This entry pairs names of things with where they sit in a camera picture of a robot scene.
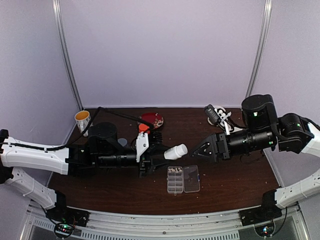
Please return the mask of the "orange pill bottle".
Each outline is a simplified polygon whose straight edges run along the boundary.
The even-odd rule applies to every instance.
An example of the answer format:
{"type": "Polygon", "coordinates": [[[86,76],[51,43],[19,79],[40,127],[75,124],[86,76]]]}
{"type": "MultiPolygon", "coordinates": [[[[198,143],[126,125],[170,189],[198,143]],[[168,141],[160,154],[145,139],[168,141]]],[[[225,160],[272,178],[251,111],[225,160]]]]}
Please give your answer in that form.
{"type": "Polygon", "coordinates": [[[138,131],[139,133],[150,133],[150,127],[144,123],[141,123],[138,125],[138,131]]]}

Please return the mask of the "clear plastic pill organizer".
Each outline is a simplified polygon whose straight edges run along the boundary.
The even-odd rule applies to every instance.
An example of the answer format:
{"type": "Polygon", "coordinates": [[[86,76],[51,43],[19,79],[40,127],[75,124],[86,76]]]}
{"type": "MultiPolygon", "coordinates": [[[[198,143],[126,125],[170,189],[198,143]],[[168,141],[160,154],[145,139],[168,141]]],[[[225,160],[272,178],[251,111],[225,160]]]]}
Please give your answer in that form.
{"type": "Polygon", "coordinates": [[[169,166],[166,177],[167,193],[178,195],[182,193],[196,193],[201,189],[200,175],[197,165],[169,166]],[[181,168],[182,172],[169,173],[169,168],[181,168]]]}

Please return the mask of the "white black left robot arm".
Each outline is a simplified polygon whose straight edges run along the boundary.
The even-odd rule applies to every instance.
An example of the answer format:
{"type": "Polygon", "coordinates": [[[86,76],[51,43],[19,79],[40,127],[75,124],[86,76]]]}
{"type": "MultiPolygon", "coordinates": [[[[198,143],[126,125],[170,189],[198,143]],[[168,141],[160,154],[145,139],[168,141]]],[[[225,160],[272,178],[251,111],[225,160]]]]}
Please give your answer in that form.
{"type": "Polygon", "coordinates": [[[61,222],[72,218],[63,193],[45,187],[22,169],[31,168],[55,172],[60,175],[88,176],[98,169],[138,168],[144,177],[158,167],[168,165],[164,157],[169,147],[162,144],[162,134],[157,131],[140,133],[135,149],[118,142],[117,127],[102,122],[88,129],[85,144],[50,146],[22,142],[0,131],[0,182],[14,186],[20,193],[52,212],[61,222]]]}

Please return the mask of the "grey lid pill bottle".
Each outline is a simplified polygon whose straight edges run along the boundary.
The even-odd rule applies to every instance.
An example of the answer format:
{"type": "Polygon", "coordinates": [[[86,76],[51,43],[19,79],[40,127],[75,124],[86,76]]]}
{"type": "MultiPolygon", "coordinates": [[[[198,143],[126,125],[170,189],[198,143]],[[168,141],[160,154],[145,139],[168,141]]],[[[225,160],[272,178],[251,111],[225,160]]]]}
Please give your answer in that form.
{"type": "Polygon", "coordinates": [[[126,138],[119,138],[118,140],[118,143],[124,147],[124,148],[128,148],[128,140],[126,138]]]}

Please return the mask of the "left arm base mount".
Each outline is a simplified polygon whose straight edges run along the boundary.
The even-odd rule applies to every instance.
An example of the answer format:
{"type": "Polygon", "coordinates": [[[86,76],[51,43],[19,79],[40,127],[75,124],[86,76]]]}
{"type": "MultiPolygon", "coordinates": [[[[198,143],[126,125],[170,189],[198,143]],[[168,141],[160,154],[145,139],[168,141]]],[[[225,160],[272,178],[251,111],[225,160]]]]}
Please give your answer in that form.
{"type": "Polygon", "coordinates": [[[86,227],[90,213],[86,210],[70,208],[65,203],[54,204],[53,208],[42,207],[45,217],[53,223],[53,233],[61,240],[69,238],[76,227],[86,227]]]}

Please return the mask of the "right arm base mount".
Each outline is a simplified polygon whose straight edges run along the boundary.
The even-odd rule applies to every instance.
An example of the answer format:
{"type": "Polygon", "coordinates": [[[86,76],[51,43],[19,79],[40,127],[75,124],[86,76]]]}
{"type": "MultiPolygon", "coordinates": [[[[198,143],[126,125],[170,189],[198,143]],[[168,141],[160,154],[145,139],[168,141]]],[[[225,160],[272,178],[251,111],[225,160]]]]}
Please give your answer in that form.
{"type": "Polygon", "coordinates": [[[282,215],[282,210],[275,204],[262,204],[239,211],[242,226],[253,225],[255,233],[264,239],[271,238],[276,233],[275,219],[282,215]]]}

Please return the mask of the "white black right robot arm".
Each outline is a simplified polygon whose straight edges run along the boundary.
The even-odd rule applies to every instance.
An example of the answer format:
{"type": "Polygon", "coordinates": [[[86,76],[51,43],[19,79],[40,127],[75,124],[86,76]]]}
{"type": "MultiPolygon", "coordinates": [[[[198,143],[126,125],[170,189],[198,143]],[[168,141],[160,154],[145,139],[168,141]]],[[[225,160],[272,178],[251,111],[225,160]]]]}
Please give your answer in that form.
{"type": "MultiPolygon", "coordinates": [[[[214,133],[201,141],[191,157],[208,159],[213,163],[233,156],[270,148],[281,152],[320,155],[320,127],[311,119],[296,113],[277,116],[270,94],[256,94],[241,103],[244,126],[240,131],[214,133]]],[[[266,221],[282,209],[320,192],[320,172],[290,186],[265,192],[256,210],[259,220],[266,221]]]]}

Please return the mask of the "white pill bottle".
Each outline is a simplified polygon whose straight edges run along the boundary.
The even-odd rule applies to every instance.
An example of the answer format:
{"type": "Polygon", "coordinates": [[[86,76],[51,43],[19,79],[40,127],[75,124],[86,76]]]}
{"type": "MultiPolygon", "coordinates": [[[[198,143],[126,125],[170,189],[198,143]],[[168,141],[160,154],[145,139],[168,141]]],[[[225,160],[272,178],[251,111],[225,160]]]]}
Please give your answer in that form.
{"type": "Polygon", "coordinates": [[[166,160],[177,160],[188,154],[188,148],[185,144],[176,145],[163,154],[166,160]]]}

